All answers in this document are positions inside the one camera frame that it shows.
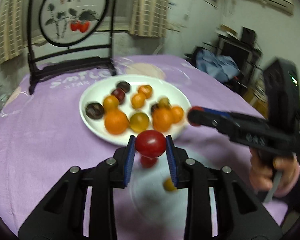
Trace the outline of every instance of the white plate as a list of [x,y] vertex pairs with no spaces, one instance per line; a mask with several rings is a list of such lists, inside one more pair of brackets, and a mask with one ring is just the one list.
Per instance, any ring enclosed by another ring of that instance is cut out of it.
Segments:
[[[185,113],[191,107],[189,100],[179,89],[157,78],[142,76],[142,75],[119,75],[119,76],[110,77],[107,79],[103,79],[99,82],[96,82],[90,87],[88,87],[83,92],[80,98],[79,101],[80,116],[83,122],[85,123],[85,125],[95,135],[99,136],[103,140],[106,140],[110,143],[120,145],[120,146],[126,146],[129,141],[130,135],[133,134],[134,136],[137,136],[138,134],[133,132],[131,129],[127,129],[124,133],[120,135],[109,134],[104,126],[104,120],[90,119],[85,113],[85,107],[92,102],[99,102],[102,104],[103,99],[106,96],[108,96],[112,92],[112,90],[115,89],[116,84],[119,81],[126,81],[131,85],[130,93],[126,94],[124,104],[119,106],[119,109],[123,111],[128,118],[130,118],[133,113],[142,111],[149,116],[150,122],[152,123],[151,111],[150,111],[151,105],[155,104],[160,97],[164,97],[164,96],[170,99],[170,103],[172,105],[181,106],[185,111]],[[137,92],[138,86],[143,84],[149,84],[152,86],[153,95],[151,98],[146,100],[146,103],[143,106],[143,108],[135,110],[131,106],[130,97]],[[184,120],[181,121],[180,123],[173,124],[170,130],[164,133],[164,135],[165,136],[171,135],[173,139],[176,139],[181,133],[181,131],[186,127],[186,125],[188,125],[188,122],[186,121],[186,118],[184,118]]]

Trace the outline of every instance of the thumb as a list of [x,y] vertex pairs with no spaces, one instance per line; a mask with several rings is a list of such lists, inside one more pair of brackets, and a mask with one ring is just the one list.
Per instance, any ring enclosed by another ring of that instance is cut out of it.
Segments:
[[282,158],[277,157],[273,161],[273,167],[279,171],[293,171],[297,166],[297,157]]

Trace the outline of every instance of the checkered curtain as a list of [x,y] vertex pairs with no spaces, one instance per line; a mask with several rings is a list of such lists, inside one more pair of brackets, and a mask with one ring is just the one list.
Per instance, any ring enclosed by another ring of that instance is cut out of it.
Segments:
[[134,0],[130,34],[164,37],[168,0]]
[[0,64],[22,53],[23,0],[0,2]]

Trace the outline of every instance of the purple tablecloth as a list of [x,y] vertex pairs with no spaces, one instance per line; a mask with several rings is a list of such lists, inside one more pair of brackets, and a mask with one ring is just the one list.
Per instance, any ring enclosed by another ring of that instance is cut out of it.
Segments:
[[[181,58],[131,56],[115,61],[119,74],[165,79],[178,87],[192,105],[259,116],[239,95]],[[0,216],[14,233],[71,166],[93,167],[114,154],[116,146],[89,131],[78,111],[83,91],[109,76],[105,69],[64,74],[39,83],[34,95],[28,93],[26,76],[4,107],[0,115]],[[175,144],[194,156],[202,156],[215,168],[231,166],[249,184],[248,148],[229,142],[216,130],[189,126]],[[133,188],[114,192],[118,239],[182,239],[184,227],[166,228],[141,215],[133,203],[133,192]],[[280,224],[287,206],[272,201],[266,208]]]

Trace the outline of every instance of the silver bolt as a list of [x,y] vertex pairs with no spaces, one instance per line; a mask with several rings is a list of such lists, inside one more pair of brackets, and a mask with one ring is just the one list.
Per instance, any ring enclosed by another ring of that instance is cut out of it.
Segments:
[[193,165],[193,164],[195,164],[195,160],[194,159],[186,159],[186,164],[188,164],[188,165]]
[[229,166],[224,166],[222,167],[222,171],[226,174],[230,173],[232,170]]
[[70,168],[70,172],[71,173],[77,173],[80,170],[80,168],[78,166],[72,166]]
[[109,165],[113,165],[113,164],[115,164],[115,162],[116,162],[115,158],[109,158],[106,160],[106,163]]

